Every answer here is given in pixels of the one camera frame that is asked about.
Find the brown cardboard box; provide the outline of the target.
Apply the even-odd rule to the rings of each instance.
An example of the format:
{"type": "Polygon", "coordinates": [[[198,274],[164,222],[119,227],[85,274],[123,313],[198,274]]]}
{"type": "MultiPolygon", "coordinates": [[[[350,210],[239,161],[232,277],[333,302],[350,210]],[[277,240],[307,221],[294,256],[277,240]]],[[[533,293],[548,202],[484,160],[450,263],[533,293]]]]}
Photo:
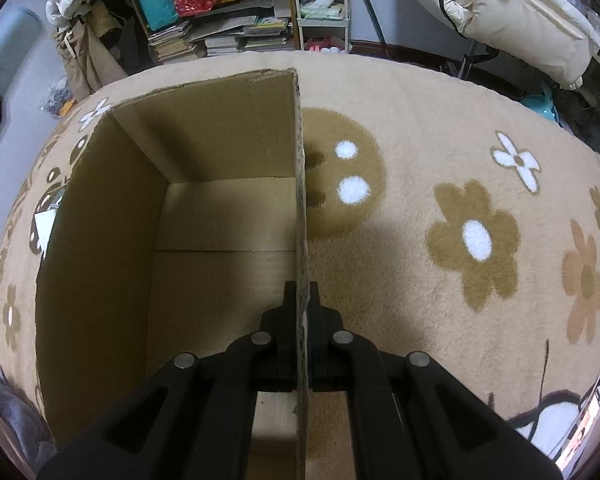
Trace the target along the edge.
{"type": "Polygon", "coordinates": [[[296,284],[291,392],[261,392],[252,446],[306,474],[300,318],[308,296],[298,75],[151,70],[99,93],[36,278],[36,357],[60,451],[181,353],[258,331],[296,284]]]}

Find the beige floral carpet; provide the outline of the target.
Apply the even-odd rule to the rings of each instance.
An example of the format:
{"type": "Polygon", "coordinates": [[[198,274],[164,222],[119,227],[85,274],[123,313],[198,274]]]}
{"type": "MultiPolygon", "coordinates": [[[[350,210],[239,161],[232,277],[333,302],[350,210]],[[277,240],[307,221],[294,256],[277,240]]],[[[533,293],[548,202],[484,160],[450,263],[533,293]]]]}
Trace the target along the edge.
{"type": "MultiPolygon", "coordinates": [[[[429,352],[565,474],[582,466],[600,447],[600,156],[505,96],[379,58],[151,70],[193,80],[202,64],[296,71],[308,281],[326,304],[382,350],[429,352]]],[[[0,375],[49,427],[36,278],[76,125],[104,112],[102,90],[50,135],[0,246],[0,375]]]]}

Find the stack of books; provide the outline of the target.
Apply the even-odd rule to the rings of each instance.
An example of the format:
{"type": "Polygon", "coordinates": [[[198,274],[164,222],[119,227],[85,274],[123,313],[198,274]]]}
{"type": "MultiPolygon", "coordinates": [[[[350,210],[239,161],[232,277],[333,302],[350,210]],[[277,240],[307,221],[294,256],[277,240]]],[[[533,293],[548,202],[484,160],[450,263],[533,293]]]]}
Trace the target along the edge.
{"type": "Polygon", "coordinates": [[[148,36],[148,48],[152,58],[163,64],[171,60],[204,58],[207,48],[201,40],[196,40],[192,24],[182,21],[148,36]]]}

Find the wooden bookshelf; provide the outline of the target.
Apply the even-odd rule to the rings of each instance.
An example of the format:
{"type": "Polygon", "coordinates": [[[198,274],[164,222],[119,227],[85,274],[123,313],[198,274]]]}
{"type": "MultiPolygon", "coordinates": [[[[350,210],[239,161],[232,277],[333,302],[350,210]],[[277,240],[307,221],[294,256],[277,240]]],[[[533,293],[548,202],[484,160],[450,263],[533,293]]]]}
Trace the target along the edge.
{"type": "MultiPolygon", "coordinates": [[[[140,3],[131,1],[148,43],[148,36],[154,32],[146,25],[140,3]]],[[[220,0],[211,11],[188,18],[179,16],[174,24],[182,21],[189,21],[194,38],[204,43],[205,58],[299,47],[292,0],[220,0]]]]}

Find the cream padded coat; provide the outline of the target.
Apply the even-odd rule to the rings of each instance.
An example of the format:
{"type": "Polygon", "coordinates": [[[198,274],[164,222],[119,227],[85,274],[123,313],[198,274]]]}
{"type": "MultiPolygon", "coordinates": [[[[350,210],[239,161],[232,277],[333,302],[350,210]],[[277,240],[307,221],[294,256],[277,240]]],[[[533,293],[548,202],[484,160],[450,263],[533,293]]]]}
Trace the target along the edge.
{"type": "Polygon", "coordinates": [[[520,58],[566,90],[600,52],[600,34],[568,0],[416,0],[454,32],[520,58]]]}

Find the white rolling cart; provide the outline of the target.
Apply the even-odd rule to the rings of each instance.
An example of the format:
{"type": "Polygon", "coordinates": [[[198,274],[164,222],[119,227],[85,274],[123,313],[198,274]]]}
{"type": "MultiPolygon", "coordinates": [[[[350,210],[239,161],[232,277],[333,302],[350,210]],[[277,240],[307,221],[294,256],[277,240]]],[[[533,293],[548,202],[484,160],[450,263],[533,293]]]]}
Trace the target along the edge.
{"type": "Polygon", "coordinates": [[[302,51],[349,53],[350,0],[294,0],[302,51]]]}

